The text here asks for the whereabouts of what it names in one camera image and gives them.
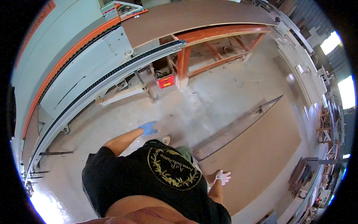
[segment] shoe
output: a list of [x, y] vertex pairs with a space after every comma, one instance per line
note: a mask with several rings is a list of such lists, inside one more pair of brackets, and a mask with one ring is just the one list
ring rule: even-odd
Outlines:
[[166, 146], [169, 145], [169, 143], [170, 143], [170, 137], [169, 137], [169, 135], [167, 135], [167, 136], [165, 136], [165, 137], [163, 138], [163, 143], [164, 143], [164, 145], [166, 145]]

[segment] hand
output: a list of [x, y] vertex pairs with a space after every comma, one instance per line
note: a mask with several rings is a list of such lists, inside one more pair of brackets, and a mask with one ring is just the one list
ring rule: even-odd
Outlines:
[[216, 182], [216, 180], [220, 179], [221, 185], [225, 185], [225, 183], [229, 182], [229, 180], [231, 179], [230, 174], [231, 174], [231, 172], [223, 173], [223, 170], [219, 170], [216, 174], [214, 183]]
[[152, 121], [152, 122], [145, 123], [145, 124], [143, 124], [141, 126], [138, 126], [137, 128], [142, 128], [143, 129], [143, 134], [141, 136], [157, 133], [158, 130], [153, 129], [153, 125], [155, 123], [156, 123], [156, 121]]

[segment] white glove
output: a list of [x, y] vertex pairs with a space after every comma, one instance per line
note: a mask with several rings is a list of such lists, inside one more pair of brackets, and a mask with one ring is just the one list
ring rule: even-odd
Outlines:
[[216, 182], [216, 180], [221, 180], [221, 185], [225, 185], [225, 183], [229, 182], [231, 176], [230, 176], [231, 172], [226, 172], [223, 173], [223, 170], [219, 170], [219, 172], [216, 174], [214, 183]]

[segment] blue glove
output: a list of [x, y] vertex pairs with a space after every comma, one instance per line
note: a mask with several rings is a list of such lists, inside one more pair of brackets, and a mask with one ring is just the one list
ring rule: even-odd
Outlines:
[[141, 126], [138, 126], [137, 128], [143, 128], [143, 131], [144, 131], [144, 134], [141, 136], [157, 133], [158, 130], [153, 129], [153, 125], [155, 123], [156, 123], [156, 121], [152, 121], [152, 122], [145, 123]]

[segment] black t-shirt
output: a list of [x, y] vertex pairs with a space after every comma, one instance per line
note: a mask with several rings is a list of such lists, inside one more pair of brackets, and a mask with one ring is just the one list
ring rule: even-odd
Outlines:
[[89, 154], [82, 171], [83, 190], [99, 217], [119, 199], [146, 195], [198, 223], [231, 223], [228, 211], [208, 197], [207, 182], [174, 148], [150, 140], [129, 156], [107, 147]]

